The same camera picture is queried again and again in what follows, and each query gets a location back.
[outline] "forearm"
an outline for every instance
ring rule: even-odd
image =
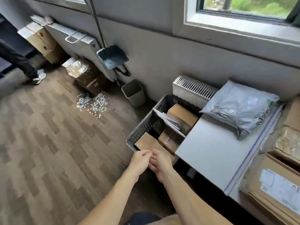
[[[79,225],[117,225],[122,216],[136,177],[125,171],[107,196]]]
[[[163,184],[182,224],[231,224],[194,193],[176,171],[170,172]]]

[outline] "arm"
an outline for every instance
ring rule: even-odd
[[[121,178],[79,225],[117,225],[130,192],[139,176],[146,170],[151,156],[151,151],[135,152]]]
[[[184,225],[229,225],[227,219],[205,203],[173,169],[171,159],[161,151],[153,149],[149,168],[163,183]]]

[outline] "hand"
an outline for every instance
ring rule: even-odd
[[[152,151],[150,150],[136,151],[133,153],[130,164],[126,171],[133,175],[135,182],[138,181],[139,176],[147,169],[151,156]]]
[[[171,158],[156,149],[152,149],[152,153],[148,167],[156,174],[157,179],[164,183],[165,177],[174,171]]]

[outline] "debris on floor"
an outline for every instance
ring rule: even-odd
[[[107,110],[108,102],[103,91],[94,98],[92,98],[89,93],[82,93],[78,95],[78,97],[77,108],[79,108],[80,111],[83,111],[82,108],[85,108],[90,114],[100,118],[101,113]]]

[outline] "white shoe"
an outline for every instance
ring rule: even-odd
[[[47,77],[47,75],[46,75],[46,73],[44,73],[43,69],[38,70],[37,74],[38,74],[38,78],[32,79],[32,83],[35,85],[40,84],[43,81],[43,79],[45,79]]]

